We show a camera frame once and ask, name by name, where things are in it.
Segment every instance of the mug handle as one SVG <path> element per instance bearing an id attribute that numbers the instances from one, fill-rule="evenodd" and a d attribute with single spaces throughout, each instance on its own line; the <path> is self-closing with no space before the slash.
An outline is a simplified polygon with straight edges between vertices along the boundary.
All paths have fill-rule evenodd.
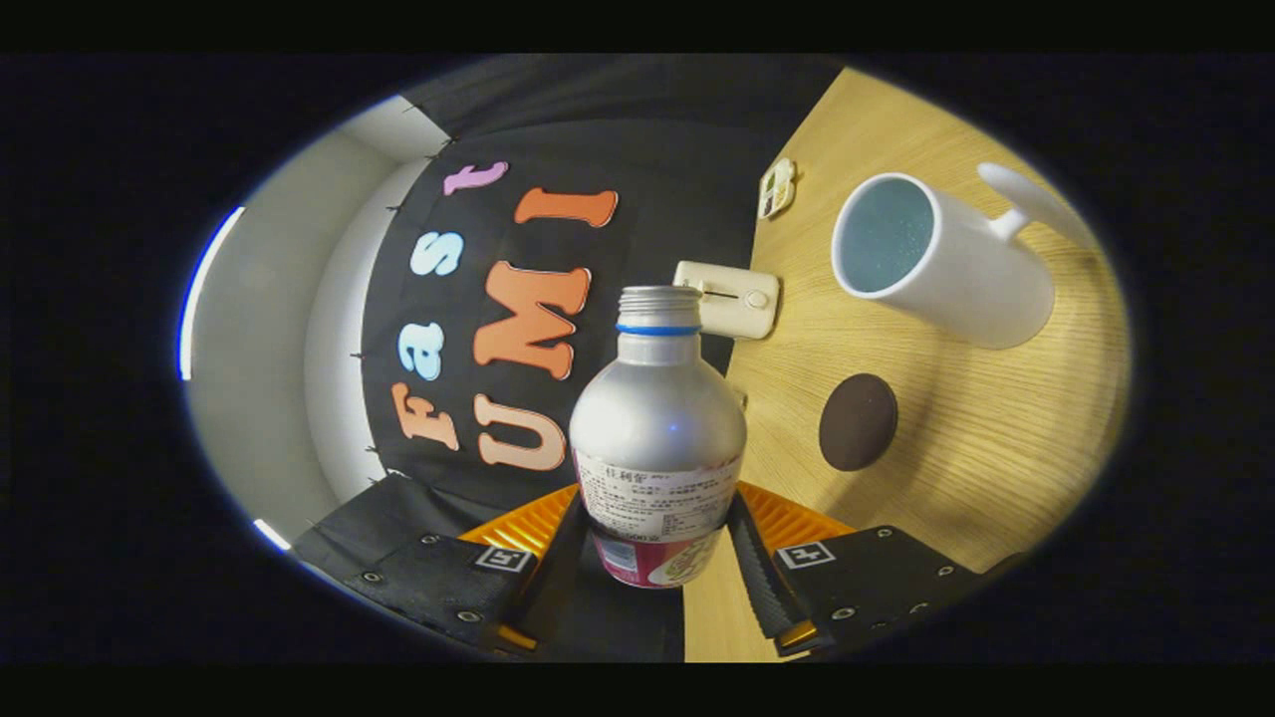
<path id="1" fill-rule="evenodd" d="M 1098 249 L 1098 240 L 1080 221 L 1080 217 L 1068 212 L 1040 185 L 1009 167 L 992 162 L 979 165 L 978 176 L 1014 204 L 1014 208 L 992 221 L 992 231 L 1002 240 L 1014 239 L 1023 227 L 1031 222 L 1043 222 L 1079 246 Z"/>

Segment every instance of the brown round coaster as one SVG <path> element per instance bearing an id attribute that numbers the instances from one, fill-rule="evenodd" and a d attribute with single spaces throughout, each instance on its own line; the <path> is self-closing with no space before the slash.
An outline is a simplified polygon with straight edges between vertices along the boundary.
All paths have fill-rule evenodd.
<path id="1" fill-rule="evenodd" d="M 819 449 L 838 471 L 867 468 L 889 448 L 899 404 L 881 378 L 857 374 L 833 390 L 819 420 Z"/>

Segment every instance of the pink letter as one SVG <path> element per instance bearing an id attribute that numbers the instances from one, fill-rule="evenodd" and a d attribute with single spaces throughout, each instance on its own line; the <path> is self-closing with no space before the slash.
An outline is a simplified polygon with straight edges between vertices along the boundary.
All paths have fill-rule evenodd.
<path id="1" fill-rule="evenodd" d="M 488 184 L 505 176 L 509 171 L 509 162 L 496 162 L 488 170 L 481 172 L 474 171 L 474 166 L 469 165 L 460 170 L 459 172 L 448 176 L 442 180 L 442 195 L 451 196 L 458 189 L 474 189 L 478 186 L 487 186 Z"/>

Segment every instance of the orange letter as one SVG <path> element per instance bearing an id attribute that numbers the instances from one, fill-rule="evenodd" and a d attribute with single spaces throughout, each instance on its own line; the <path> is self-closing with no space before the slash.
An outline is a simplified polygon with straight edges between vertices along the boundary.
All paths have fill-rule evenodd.
<path id="1" fill-rule="evenodd" d="M 598 194 L 550 194 L 541 188 L 528 190 L 514 209 L 514 221 L 523 225 L 528 219 L 580 219 L 590 227 L 604 227 L 616 213 L 620 194 L 612 190 Z"/>
<path id="2" fill-rule="evenodd" d="M 474 395 L 474 418 L 484 426 L 497 421 L 534 431 L 541 436 L 539 448 L 521 448 L 500 443 L 487 434 L 478 434 L 478 454 L 488 466 L 505 463 L 528 471 L 552 471 L 561 466 L 562 458 L 566 457 L 566 436 L 552 418 L 492 403 L 481 393 Z"/>
<path id="3" fill-rule="evenodd" d="M 404 383 L 390 387 L 390 395 L 394 397 L 394 410 L 399 413 L 399 426 L 403 429 L 403 435 L 436 440 L 451 450 L 460 449 L 460 441 L 456 440 L 456 427 L 453 425 L 450 415 L 439 412 L 437 416 L 430 416 L 433 404 L 423 398 L 408 395 Z"/>
<path id="4" fill-rule="evenodd" d="M 575 324 L 544 307 L 561 307 L 575 315 L 589 296 L 589 269 L 533 272 L 515 269 L 509 262 L 496 262 L 487 273 L 487 296 L 514 313 L 474 332 L 474 362 L 486 366 L 493 360 L 539 366 L 557 380 L 571 375 L 575 352 L 558 342 L 550 347 L 532 346 L 575 333 Z"/>

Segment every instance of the white mug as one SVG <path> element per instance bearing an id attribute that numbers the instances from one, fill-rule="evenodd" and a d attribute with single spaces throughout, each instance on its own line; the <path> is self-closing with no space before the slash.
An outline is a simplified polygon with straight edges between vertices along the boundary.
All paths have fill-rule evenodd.
<path id="1" fill-rule="evenodd" d="M 1040 221 L 1081 246 L 1096 249 L 1096 241 L 1025 176 L 989 162 L 978 174 L 1014 204 L 997 219 L 899 172 L 856 188 L 833 230 L 841 288 L 984 348 L 1035 336 L 1053 311 L 1053 279 L 1040 256 L 1015 240 L 1019 231 Z"/>

